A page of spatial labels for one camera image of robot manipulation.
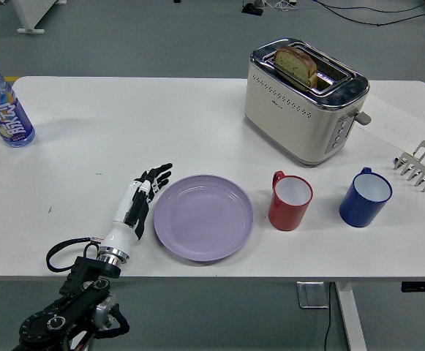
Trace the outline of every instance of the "black cable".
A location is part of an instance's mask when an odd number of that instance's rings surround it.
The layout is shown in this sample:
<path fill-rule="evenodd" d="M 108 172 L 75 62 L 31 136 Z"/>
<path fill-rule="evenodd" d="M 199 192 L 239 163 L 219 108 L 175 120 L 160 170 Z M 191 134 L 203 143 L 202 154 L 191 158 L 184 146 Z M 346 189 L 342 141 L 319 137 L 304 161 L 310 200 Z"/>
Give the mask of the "black cable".
<path fill-rule="evenodd" d="M 373 9 L 372 7 L 365 7 L 365 6 L 357 6 L 357 7 L 338 7 L 338 6 L 331 6 L 331 5 L 327 5 L 324 4 L 327 7 L 330 7 L 331 9 L 338 9 L 338 10 L 357 10 L 357 9 L 366 9 L 366 10 L 371 10 L 371 11 L 375 11 L 375 12 L 381 12 L 381 13 L 401 13 L 401 12 L 407 12 L 407 11 L 412 11 L 415 9 L 418 9 L 419 7 L 422 7 L 425 5 L 425 2 L 423 4 L 420 4 L 418 6 L 412 7 L 411 9 L 406 9 L 406 10 L 396 10 L 396 11 L 388 11 L 388 10 L 377 10 L 377 9 Z"/>
<path fill-rule="evenodd" d="M 124 335 L 129 332 L 129 323 L 119 311 L 119 303 L 111 308 L 110 314 L 115 318 L 116 322 L 118 322 L 119 328 L 109 329 L 107 331 L 97 331 L 95 333 L 95 339 L 116 338 L 117 336 Z"/>
<path fill-rule="evenodd" d="M 98 244 L 97 244 L 97 243 L 89 243 L 89 244 L 87 244 L 87 245 L 86 245 L 86 247 L 83 249 L 83 257 L 84 257 L 84 258 L 87 258 L 87 250 L 89 249 L 89 247 L 90 247 L 90 246 L 95 246 L 95 249 L 97 249 L 97 252 L 98 252 L 98 249 L 99 249 Z"/>
<path fill-rule="evenodd" d="M 377 27 L 381 27 L 381 26 L 387 26 L 387 25 L 390 25 L 390 24 L 395 24 L 395 23 L 399 23 L 399 22 L 404 22 L 405 20 L 412 20 L 412 19 L 414 19 L 414 18 L 419 18 L 419 17 L 424 17 L 425 16 L 425 13 L 424 14 L 421 14 L 421 15 L 416 15 L 416 16 L 412 16 L 412 17 L 408 17 L 408 18 L 403 18 L 403 19 L 400 19 L 400 20 L 393 20 L 392 22 L 386 22 L 386 23 L 370 23 L 370 22 L 362 22 L 362 21 L 360 21 L 360 20 L 353 20 L 352 18 L 349 18 L 349 17 L 345 17 L 344 15 L 341 15 L 340 13 L 338 13 L 338 12 L 336 12 L 336 11 L 334 11 L 330 6 L 328 6 L 328 5 L 326 5 L 326 4 L 324 4 L 324 3 L 322 3 L 322 2 L 320 2 L 320 1 L 318 1 L 318 0 L 313 0 L 314 2 L 316 2 L 316 3 L 318 3 L 319 5 L 321 5 L 321 6 L 323 6 L 324 8 L 326 8 L 327 10 L 329 10 L 329 11 L 331 11 L 332 13 L 334 13 L 335 15 L 337 15 L 337 16 L 339 16 L 339 17 L 341 17 L 341 18 L 344 18 L 345 20 L 349 20 L 350 22 L 354 22 L 354 23 L 359 23 L 359 24 L 364 24 L 364 25 L 367 25 L 367 26 L 377 26 Z"/>
<path fill-rule="evenodd" d="M 46 266 L 48 267 L 48 269 L 50 271 L 55 272 L 55 273 L 68 271 L 69 269 L 71 269 L 72 266 L 64 267 L 64 268 L 56 268 L 53 265 L 51 265 L 51 263 L 50 263 L 51 257 L 53 255 L 57 254 L 58 252 L 60 252 L 65 247 L 68 247 L 68 246 L 73 245 L 73 244 L 86 243 L 87 241 L 90 241 L 90 240 L 91 240 L 90 238 L 77 238 L 77 239 L 69 239 L 69 240 L 66 240 L 66 241 L 62 241 L 59 244 L 56 244 L 46 254 Z"/>
<path fill-rule="evenodd" d="M 331 329 L 331 286 L 332 282 L 329 283 L 329 302 L 328 302 L 328 314 L 329 314 L 329 323 L 328 323 L 328 329 L 326 330 L 326 336 L 324 337 L 324 351 L 326 351 L 326 347 L 328 345 L 328 336 L 329 336 L 329 330 Z"/>

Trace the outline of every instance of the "bottle label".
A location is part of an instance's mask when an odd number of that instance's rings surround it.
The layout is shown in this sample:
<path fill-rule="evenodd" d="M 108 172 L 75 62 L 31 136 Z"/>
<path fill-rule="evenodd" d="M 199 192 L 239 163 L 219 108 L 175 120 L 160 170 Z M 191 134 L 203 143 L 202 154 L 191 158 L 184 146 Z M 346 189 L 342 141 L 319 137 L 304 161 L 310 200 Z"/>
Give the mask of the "bottle label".
<path fill-rule="evenodd" d="M 0 134 L 14 143 L 27 138 L 33 131 L 22 105 L 12 92 L 2 94 L 0 103 Z"/>

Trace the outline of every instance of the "toaster lever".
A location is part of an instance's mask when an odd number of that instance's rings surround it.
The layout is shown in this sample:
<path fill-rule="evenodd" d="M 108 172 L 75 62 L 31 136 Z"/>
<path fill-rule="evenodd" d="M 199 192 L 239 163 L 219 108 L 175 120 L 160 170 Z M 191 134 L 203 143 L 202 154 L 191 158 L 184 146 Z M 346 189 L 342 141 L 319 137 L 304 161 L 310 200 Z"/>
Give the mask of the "toaster lever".
<path fill-rule="evenodd" d="M 368 116 L 365 112 L 360 112 L 356 116 L 356 121 L 360 123 L 362 126 L 366 126 L 368 123 L 372 121 L 372 118 Z"/>

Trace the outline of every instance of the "bread slice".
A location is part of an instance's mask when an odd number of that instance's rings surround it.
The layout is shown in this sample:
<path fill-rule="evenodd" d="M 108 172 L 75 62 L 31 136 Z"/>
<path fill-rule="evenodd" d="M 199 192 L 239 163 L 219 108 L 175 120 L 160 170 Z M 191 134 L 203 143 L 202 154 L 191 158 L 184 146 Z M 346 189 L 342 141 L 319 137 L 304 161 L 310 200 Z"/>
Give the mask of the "bread slice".
<path fill-rule="evenodd" d="M 317 84 L 317 67 L 308 54 L 298 48 L 284 46 L 274 54 L 274 65 L 305 86 L 314 88 Z"/>

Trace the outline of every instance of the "gray floor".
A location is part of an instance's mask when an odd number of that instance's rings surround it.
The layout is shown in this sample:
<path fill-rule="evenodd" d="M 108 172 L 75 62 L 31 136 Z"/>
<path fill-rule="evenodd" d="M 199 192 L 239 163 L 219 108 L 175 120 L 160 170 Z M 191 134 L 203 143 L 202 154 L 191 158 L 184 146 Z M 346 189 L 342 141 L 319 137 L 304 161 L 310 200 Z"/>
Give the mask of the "gray floor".
<path fill-rule="evenodd" d="M 326 0 L 347 6 L 348 1 Z M 352 6 L 401 10 L 417 0 L 354 0 Z M 314 45 L 371 80 L 425 82 L 425 17 L 367 26 L 339 18 L 310 0 L 298 9 L 241 13 L 242 1 L 68 0 L 37 28 L 18 34 L 11 4 L 0 6 L 0 72 L 6 76 L 245 78 L 253 49 L 281 37 Z M 338 10 L 387 23 L 425 14 Z M 17 341 L 22 318 L 55 298 L 60 283 L 0 282 L 0 350 Z M 289 282 L 236 279 L 116 282 L 132 331 L 96 350 L 322 350 L 327 311 L 303 311 Z M 425 350 L 425 293 L 403 294 L 400 282 L 355 288 L 369 350 Z M 330 350 L 346 350 L 335 306 Z"/>

